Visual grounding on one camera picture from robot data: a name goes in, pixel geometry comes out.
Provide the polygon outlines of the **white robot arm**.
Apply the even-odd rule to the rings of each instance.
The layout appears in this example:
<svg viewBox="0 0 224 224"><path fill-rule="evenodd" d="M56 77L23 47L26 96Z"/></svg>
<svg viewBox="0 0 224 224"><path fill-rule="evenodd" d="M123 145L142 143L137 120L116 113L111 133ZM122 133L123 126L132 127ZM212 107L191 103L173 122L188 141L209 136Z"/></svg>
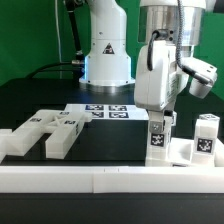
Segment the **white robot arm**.
<svg viewBox="0 0 224 224"><path fill-rule="evenodd" d="M141 48L136 77L126 53L126 12L116 0L64 0L71 21L76 60L82 65L80 84L98 91L135 87L134 101L149 111L149 130L165 129L165 113L196 72L183 64L199 42L205 0L140 0ZM75 21L75 9L88 5L91 50L84 54Z"/></svg>

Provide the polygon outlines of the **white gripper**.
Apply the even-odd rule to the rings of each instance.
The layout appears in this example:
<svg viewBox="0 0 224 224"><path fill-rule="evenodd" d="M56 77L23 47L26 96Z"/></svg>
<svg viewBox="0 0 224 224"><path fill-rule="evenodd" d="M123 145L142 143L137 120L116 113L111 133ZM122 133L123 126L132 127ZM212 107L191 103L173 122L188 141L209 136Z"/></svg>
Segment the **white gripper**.
<svg viewBox="0 0 224 224"><path fill-rule="evenodd" d="M180 71L175 60L176 47L165 41L153 44L153 69L147 67L148 47L141 48L137 63L134 102L139 108L149 110L149 131L164 131L164 114L173 110L177 95L186 87L189 76Z"/></svg>

